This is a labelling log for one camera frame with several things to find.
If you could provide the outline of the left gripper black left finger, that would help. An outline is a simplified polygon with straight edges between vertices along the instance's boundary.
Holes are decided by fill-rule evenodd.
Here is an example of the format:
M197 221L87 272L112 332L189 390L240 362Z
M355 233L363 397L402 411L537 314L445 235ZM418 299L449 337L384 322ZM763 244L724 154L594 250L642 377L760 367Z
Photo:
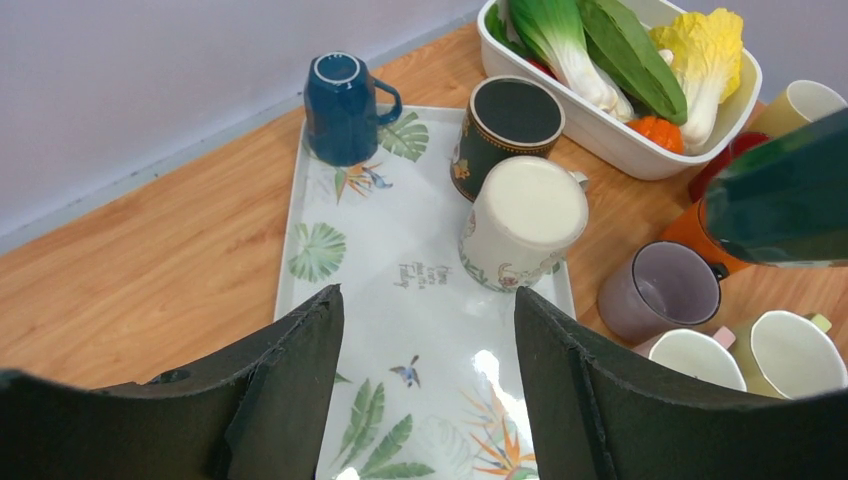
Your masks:
M344 329L328 286L276 322L145 384L1 373L5 479L312 479Z

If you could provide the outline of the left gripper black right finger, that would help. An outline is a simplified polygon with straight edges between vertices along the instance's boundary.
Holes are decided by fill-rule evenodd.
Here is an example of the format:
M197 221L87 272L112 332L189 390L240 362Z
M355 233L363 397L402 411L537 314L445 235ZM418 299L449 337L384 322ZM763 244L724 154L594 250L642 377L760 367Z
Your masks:
M847 395L800 400L678 373L586 328L535 291L515 342L544 479L843 479Z

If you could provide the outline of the pink faceted mug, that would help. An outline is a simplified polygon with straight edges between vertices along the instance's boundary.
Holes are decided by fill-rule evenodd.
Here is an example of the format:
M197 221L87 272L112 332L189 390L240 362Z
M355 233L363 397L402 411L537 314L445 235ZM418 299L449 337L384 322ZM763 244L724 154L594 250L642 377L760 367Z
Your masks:
M745 378L729 352L735 342L735 334L727 327L712 335L680 328L659 334L633 351L700 381L747 392Z

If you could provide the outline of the purple mug black handle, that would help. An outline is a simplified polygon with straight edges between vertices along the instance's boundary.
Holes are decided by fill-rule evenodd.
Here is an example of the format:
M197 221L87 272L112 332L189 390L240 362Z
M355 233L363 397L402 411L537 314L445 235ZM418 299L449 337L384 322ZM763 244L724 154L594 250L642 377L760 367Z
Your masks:
M723 264L709 262L685 245L654 241L603 282L597 307L610 331L639 344L710 321L719 310L720 282L727 276Z

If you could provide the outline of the lime green faceted mug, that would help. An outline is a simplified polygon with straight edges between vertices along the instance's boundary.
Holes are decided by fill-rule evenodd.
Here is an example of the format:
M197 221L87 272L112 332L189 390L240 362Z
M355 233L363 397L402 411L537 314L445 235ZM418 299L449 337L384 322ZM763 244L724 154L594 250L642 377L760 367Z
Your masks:
M747 391L796 400L847 388L847 367L822 314L767 311L735 325L730 347Z

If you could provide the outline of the orange mug black handle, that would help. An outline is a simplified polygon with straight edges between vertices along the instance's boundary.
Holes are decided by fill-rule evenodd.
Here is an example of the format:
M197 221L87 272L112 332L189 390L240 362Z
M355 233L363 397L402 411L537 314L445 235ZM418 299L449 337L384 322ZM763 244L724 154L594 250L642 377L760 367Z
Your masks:
M751 266L725 251L706 230L706 202L701 199L687 208L659 235L659 240L680 243L698 253L723 277Z

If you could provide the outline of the dark green faceted mug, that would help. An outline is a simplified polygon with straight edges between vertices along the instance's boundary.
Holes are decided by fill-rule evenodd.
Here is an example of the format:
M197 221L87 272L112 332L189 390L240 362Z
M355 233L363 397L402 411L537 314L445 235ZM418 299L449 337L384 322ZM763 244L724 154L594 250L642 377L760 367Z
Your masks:
M708 237L739 260L846 266L846 110L747 151L708 183L704 201Z

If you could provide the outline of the red mug black handle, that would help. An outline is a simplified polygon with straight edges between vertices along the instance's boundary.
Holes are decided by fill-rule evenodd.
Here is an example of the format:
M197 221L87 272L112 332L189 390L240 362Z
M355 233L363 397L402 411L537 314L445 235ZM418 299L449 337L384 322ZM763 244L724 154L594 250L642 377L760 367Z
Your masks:
M737 157L761 144L771 140L762 132L743 132L736 136L715 158L696 174L688 183L689 199L695 203L706 192L708 183L724 168L728 167Z

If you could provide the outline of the dark blue faceted mug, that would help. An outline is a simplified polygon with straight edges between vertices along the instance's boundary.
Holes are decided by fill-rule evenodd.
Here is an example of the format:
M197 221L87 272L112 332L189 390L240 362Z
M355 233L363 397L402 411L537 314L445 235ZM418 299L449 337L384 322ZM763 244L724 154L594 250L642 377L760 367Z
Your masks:
M394 87L343 51L311 61L303 100L308 145L319 160L335 167L370 159L378 147L378 128L396 121L403 110Z

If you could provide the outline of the pale yellow mug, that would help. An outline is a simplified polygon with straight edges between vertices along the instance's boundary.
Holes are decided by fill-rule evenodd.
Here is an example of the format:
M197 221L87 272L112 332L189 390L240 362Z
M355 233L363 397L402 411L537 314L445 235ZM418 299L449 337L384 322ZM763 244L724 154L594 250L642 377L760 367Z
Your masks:
M832 88L812 80L796 80L765 107L748 131L779 138L846 107L847 101Z

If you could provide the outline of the large floral cream mug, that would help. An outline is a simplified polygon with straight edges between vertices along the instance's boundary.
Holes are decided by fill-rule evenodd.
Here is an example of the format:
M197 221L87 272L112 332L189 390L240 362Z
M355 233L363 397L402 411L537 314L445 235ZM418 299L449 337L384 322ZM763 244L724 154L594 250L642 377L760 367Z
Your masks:
M531 287L563 261L589 220L588 177L536 156L487 174L458 243L466 273L501 293Z

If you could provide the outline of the black floral upright mug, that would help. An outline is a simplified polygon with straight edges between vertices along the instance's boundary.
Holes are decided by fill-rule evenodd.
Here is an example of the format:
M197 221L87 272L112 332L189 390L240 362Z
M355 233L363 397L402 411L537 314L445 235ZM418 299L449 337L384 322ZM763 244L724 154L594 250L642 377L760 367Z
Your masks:
M501 161L547 158L563 133L564 109L541 84L513 75L487 78L472 90L450 161L450 178L469 201Z

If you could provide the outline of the floral white serving tray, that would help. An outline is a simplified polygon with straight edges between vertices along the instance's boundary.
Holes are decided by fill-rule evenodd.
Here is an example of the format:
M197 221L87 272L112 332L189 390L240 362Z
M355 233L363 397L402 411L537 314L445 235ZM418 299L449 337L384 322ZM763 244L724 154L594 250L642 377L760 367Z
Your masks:
M276 311L340 288L344 329L321 479L537 479L516 353L518 289L490 290L458 243L473 201L450 178L465 112L406 107L352 167L298 147ZM563 261L531 286L575 312Z

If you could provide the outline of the white vegetable tub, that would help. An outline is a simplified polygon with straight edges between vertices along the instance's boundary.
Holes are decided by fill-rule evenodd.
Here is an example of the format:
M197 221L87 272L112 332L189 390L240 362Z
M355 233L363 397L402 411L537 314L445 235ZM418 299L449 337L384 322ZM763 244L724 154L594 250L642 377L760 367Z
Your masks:
M497 8L503 21L508 20L504 1L488 0L477 14L481 57L486 75L518 76L544 86L554 94L564 109L563 135L631 177L659 180L711 161L744 129L758 101L762 70L755 57L748 50L744 50L740 86L718 107L714 128L708 140L694 155L669 152L588 103L501 44L490 34L485 24L486 14L492 7Z

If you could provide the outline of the orange carrot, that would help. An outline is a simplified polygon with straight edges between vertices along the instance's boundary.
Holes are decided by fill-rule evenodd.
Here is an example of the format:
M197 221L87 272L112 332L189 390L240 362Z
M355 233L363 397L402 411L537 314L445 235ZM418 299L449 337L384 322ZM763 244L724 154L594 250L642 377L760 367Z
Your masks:
M644 116L629 121L627 126L665 150L676 154L684 153L680 128L662 117Z

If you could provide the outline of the green bok choy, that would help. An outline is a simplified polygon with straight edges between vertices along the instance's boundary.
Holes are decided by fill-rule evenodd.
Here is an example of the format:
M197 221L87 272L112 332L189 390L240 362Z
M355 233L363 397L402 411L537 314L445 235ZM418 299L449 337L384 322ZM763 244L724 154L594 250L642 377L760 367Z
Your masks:
M484 10L484 26L508 50L542 64L621 121L633 118L628 95L674 125L688 119L670 62L619 1L497 2Z

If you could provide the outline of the yellow napa cabbage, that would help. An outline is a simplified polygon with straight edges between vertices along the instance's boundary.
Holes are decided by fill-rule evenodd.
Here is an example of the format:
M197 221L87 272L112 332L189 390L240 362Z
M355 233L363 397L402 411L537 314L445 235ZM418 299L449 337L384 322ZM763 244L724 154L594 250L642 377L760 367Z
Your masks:
M719 106L740 85L744 20L719 7L709 14L688 12L649 36L673 55L670 67L687 101L680 127L687 152L698 154L713 132Z

